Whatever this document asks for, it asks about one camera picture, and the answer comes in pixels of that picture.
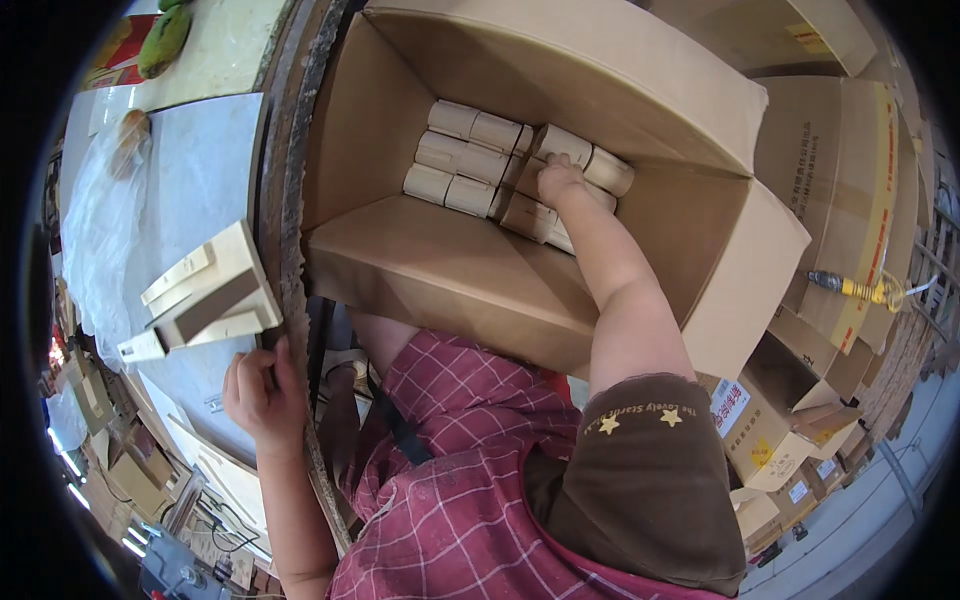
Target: checkered shirt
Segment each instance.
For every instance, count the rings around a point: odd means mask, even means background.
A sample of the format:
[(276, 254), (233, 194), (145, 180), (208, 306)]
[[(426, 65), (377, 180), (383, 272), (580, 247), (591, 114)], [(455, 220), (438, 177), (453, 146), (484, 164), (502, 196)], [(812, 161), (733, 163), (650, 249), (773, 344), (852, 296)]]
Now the checkered shirt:
[(382, 441), (341, 486), (366, 526), (327, 598), (719, 599), (593, 563), (555, 542), (523, 493), (533, 444), (568, 458), (580, 412), (532, 370), (424, 330), (384, 389), (436, 457), (413, 467)]

